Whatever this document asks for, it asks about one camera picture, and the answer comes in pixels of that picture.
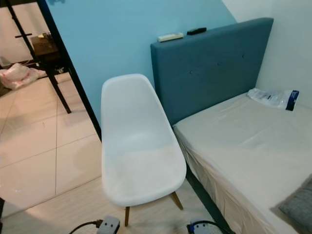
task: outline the chair backrest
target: chair backrest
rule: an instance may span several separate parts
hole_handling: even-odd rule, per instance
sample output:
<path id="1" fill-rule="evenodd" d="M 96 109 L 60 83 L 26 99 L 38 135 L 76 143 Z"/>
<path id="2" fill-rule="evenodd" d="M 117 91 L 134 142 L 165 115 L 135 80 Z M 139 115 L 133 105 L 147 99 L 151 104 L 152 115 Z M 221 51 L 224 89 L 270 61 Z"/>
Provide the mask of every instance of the chair backrest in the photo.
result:
<path id="1" fill-rule="evenodd" d="M 175 141 L 160 101 L 144 75 L 107 80 L 101 100 L 102 141 L 105 153 L 142 151 Z"/>

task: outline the gray pillow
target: gray pillow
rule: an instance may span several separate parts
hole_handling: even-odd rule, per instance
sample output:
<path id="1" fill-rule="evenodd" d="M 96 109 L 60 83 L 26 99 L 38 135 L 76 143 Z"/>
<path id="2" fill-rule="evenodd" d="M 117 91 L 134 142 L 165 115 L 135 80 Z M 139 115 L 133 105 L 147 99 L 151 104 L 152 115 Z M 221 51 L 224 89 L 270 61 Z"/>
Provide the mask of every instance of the gray pillow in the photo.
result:
<path id="1" fill-rule="evenodd" d="M 304 233 L 312 234 L 312 179 L 279 209 Z"/>

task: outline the white bed sheet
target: white bed sheet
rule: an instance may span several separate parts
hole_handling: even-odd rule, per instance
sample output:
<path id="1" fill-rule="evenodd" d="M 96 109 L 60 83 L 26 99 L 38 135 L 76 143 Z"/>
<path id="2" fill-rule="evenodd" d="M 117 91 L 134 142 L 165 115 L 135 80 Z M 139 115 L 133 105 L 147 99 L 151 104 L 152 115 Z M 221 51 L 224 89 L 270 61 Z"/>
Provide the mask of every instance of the white bed sheet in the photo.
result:
<path id="1" fill-rule="evenodd" d="M 184 154 L 236 233 L 297 234 L 277 206 L 312 173 L 312 110 L 246 94 L 174 126 Z"/>

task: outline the wooden chair leg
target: wooden chair leg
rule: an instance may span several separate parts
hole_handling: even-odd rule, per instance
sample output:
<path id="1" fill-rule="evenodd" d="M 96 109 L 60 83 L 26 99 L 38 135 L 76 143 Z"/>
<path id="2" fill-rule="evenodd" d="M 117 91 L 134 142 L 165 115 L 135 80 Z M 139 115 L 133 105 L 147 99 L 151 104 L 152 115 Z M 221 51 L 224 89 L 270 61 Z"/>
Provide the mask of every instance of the wooden chair leg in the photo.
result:
<path id="1" fill-rule="evenodd" d="M 126 207 L 126 216 L 125 216 L 125 227 L 127 227 L 128 223 L 129 223 L 129 212 L 130 212 L 130 207 L 127 206 Z"/>
<path id="2" fill-rule="evenodd" d="M 177 197 L 176 193 L 173 192 L 171 195 L 172 195 L 172 198 L 174 199 L 175 204 L 179 207 L 180 210 L 183 211 L 184 208 L 183 208 L 179 198 Z"/>

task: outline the tiled floor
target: tiled floor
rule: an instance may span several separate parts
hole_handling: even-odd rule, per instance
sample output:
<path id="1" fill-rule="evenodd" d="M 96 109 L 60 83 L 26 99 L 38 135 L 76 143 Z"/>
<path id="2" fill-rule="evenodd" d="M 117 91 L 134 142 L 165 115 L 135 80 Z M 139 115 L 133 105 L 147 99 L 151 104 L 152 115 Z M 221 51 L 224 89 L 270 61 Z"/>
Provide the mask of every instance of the tiled floor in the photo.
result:
<path id="1" fill-rule="evenodd" d="M 68 74 L 58 80 L 67 114 L 48 78 L 0 97 L 3 217 L 101 175 L 101 143 Z"/>
<path id="2" fill-rule="evenodd" d="M 81 223 L 103 219 L 107 215 L 121 221 L 118 234 L 187 234 L 186 225 L 194 218 L 213 221 L 199 198 L 185 181 L 177 190 L 184 207 L 181 211 L 166 196 L 154 202 L 131 207 L 129 226 L 124 227 L 123 207 L 113 205 L 105 197 L 101 178 L 55 197 L 26 211 L 3 219 L 3 234 L 67 234 Z M 96 234 L 94 226 L 75 234 Z M 210 226 L 210 234 L 221 231 Z"/>

